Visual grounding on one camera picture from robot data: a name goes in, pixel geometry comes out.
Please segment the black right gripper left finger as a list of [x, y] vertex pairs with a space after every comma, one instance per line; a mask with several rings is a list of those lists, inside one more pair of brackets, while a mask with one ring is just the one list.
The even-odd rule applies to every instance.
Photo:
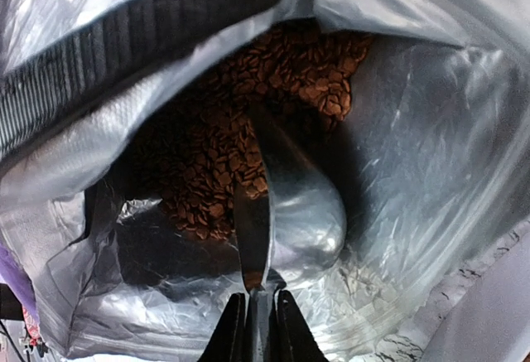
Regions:
[[243, 293], [232, 294], [199, 362], [240, 362], [246, 318]]

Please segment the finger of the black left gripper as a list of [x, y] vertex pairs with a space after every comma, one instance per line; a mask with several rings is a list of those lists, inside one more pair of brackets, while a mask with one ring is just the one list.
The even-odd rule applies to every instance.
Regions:
[[1, 80], [1, 156], [37, 143], [135, 76], [280, 0], [127, 0]]

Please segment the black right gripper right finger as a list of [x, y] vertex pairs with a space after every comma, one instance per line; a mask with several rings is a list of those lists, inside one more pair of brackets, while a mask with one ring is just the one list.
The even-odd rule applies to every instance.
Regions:
[[328, 362], [288, 290], [277, 293], [269, 324], [271, 361]]

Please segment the silver metal scoop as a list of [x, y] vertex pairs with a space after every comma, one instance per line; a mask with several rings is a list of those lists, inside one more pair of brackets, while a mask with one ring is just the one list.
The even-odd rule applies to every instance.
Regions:
[[249, 296], [243, 360], [271, 361], [269, 316], [277, 293], [292, 294], [337, 262], [346, 214], [335, 185], [265, 108], [252, 105], [248, 118], [267, 191], [252, 198], [242, 186], [234, 190], [234, 227]]

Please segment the purple puppy food bag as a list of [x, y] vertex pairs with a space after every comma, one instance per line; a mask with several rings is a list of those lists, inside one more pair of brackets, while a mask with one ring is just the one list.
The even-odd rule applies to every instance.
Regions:
[[[1, 0], [1, 80], [125, 1]], [[236, 248], [172, 235], [151, 195], [126, 192], [123, 151], [220, 59], [300, 18], [378, 35], [351, 114], [312, 152], [348, 215], [337, 262], [292, 289], [328, 358], [420, 359], [433, 288], [529, 216], [529, 0], [280, 0], [1, 156], [1, 239], [55, 352], [199, 357], [243, 287]]]

